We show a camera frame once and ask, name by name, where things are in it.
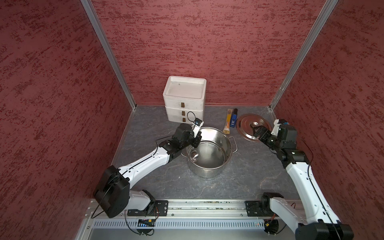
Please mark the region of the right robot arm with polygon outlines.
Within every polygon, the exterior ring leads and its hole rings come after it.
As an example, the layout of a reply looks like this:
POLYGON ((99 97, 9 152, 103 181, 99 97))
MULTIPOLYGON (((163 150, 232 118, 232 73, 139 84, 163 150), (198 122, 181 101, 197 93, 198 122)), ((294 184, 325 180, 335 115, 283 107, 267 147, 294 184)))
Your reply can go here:
POLYGON ((276 124, 272 131, 253 127, 254 137, 276 152, 291 177, 302 201, 305 215, 300 215, 277 194, 269 197, 268 209, 285 222, 297 240, 352 240, 352 228, 343 224, 323 195, 313 175, 305 152, 297 148, 297 131, 288 124, 276 124))

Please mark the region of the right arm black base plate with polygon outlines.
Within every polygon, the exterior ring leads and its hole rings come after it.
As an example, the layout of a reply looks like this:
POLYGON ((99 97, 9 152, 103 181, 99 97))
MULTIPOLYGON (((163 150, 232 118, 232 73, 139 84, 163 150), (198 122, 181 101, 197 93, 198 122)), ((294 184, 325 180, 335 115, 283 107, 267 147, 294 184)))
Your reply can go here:
POLYGON ((245 206, 248 217, 271 218, 275 214, 270 209, 270 204, 262 201, 245 201, 245 206))

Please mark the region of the stainless steel pot lid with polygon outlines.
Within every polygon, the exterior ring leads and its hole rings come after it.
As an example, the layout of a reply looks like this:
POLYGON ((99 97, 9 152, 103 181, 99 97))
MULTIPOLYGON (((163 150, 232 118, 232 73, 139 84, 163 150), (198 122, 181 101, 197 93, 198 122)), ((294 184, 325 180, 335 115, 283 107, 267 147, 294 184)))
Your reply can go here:
POLYGON ((251 142, 260 142, 258 138, 254 137, 253 128, 263 126, 268 130, 272 130, 270 123, 260 115, 244 114, 237 118, 236 128, 239 134, 246 140, 251 142))

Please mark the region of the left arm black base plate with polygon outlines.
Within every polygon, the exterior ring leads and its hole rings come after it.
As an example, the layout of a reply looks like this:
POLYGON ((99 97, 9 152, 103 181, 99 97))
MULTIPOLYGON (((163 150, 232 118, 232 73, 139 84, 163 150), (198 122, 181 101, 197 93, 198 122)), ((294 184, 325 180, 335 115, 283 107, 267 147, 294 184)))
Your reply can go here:
POLYGON ((128 210, 127 215, 129 217, 166 217, 168 214, 169 201, 155 200, 142 211, 140 210, 128 210))

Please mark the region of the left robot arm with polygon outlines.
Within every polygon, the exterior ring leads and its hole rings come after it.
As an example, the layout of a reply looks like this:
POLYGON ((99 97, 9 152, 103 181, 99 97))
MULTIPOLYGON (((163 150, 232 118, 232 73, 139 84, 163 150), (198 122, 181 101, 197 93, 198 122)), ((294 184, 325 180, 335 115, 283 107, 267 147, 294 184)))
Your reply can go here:
POLYGON ((163 138, 164 141, 146 156, 119 168, 108 167, 94 191, 94 198, 102 213, 108 218, 130 210, 152 215, 155 198, 146 190, 133 191, 132 187, 152 171, 180 156, 185 148, 197 147, 202 139, 200 129, 203 124, 200 119, 196 119, 192 125, 181 123, 169 140, 163 138))

